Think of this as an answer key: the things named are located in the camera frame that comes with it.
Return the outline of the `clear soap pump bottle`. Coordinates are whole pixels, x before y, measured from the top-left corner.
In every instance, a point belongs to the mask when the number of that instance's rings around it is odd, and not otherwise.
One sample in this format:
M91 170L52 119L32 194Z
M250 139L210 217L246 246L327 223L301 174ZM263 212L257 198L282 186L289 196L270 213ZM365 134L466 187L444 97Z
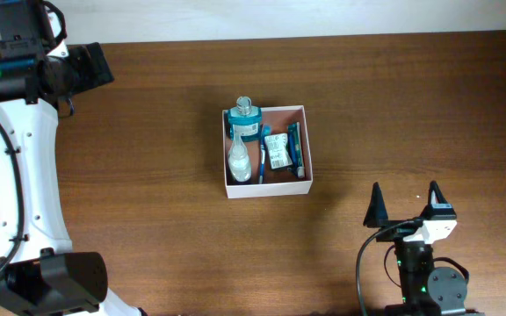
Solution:
M242 136L236 135L228 152L228 166L233 179L238 183L246 183L251 178L252 168L248 149Z

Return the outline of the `red green toothpaste tube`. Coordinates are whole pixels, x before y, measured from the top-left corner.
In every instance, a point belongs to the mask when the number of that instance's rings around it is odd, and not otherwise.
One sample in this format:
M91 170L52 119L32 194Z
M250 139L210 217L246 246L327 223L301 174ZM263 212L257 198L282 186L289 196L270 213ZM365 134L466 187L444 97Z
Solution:
M289 138L291 158L292 158L293 165L294 165L294 168L295 168L294 173L295 173L296 176L297 176L297 164L298 164L298 162L297 162L296 146L295 146L295 141L296 141L295 132L296 132L296 125L297 124L300 125L299 122L295 122L295 123L290 124L287 127L287 133L288 133L288 138Z

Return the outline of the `blue white toothbrush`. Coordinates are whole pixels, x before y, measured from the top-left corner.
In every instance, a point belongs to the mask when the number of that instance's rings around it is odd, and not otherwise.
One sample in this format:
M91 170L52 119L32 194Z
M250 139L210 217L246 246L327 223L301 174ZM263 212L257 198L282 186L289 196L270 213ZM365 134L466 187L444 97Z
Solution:
M261 127L261 136L260 136L260 164L259 164L259 177L258 183L262 184L264 182L264 167L265 167L265 157L266 157L266 145L264 138L271 134L271 127L263 124Z

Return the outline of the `blue disposable razor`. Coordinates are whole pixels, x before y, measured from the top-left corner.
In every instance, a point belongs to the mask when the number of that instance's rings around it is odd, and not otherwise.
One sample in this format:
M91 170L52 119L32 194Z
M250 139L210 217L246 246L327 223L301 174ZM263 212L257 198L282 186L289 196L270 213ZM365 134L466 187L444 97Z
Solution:
M297 155L297 176L298 178L304 178L305 177L305 165L304 165L304 159L303 159L303 152L302 152L302 145L301 145L301 137L300 137L300 125L296 125L296 155Z

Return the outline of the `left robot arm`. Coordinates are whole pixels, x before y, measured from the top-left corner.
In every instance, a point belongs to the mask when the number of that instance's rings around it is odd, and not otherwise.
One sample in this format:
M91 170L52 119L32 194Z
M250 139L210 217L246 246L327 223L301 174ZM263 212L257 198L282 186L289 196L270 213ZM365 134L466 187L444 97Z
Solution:
M75 252L55 162L59 104L113 81L98 43L68 48L48 1L0 1L0 306L17 315L140 315L103 257Z

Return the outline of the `teal mouthwash bottle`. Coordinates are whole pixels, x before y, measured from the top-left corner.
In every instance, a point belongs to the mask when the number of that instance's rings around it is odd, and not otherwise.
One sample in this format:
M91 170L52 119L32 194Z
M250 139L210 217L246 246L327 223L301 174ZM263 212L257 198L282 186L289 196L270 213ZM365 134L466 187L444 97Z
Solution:
M238 97L235 107L228 111L229 137L241 136L243 142L259 140L262 111L249 97Z

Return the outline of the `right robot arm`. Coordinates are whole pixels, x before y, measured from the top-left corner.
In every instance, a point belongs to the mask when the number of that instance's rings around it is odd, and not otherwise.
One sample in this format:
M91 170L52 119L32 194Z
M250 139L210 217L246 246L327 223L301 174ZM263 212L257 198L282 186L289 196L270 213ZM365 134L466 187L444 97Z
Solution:
M446 239L457 225L457 214L437 182L430 183L428 202L420 215L404 220L388 217L380 185L374 183L363 225L377 232L363 243L356 261L356 289L362 314L368 311L360 283L361 262L372 241L393 244L399 272L402 302L386 306L385 315L467 314L468 270L451 258L433 256L433 243Z

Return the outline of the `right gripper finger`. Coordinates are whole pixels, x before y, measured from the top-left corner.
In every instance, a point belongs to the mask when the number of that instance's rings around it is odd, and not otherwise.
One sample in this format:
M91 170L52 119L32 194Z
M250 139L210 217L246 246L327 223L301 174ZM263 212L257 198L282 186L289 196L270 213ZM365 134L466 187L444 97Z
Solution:
M388 225L387 208L378 182L372 185L372 194L363 225L380 228Z
M431 181L428 193L428 205L447 206L447 200L444 198L436 181Z

